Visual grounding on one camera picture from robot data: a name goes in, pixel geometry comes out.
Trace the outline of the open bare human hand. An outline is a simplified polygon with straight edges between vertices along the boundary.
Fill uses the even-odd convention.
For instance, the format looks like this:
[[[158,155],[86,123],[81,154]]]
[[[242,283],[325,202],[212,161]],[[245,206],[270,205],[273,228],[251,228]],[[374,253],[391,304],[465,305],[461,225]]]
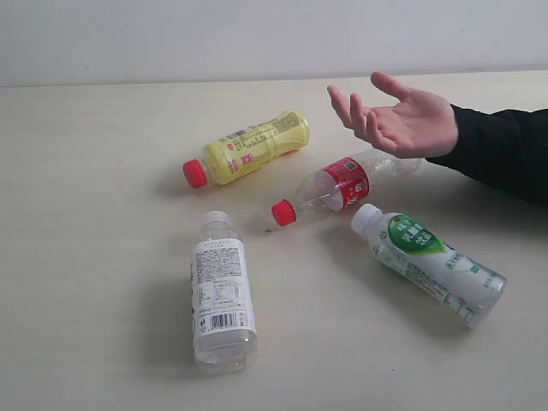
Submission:
[[[407,86],[374,72],[371,83],[398,100],[393,106],[365,106],[360,95],[345,96],[328,86],[331,106],[354,136],[397,158],[437,158],[455,148],[458,127],[451,104],[437,94]]]

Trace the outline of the black sleeved forearm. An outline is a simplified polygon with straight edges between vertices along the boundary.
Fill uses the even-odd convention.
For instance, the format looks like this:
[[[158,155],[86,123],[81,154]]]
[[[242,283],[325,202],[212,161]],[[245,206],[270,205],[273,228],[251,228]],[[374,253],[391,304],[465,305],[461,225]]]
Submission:
[[[547,110],[492,114],[453,107],[452,152],[427,160],[538,206],[547,206]]]

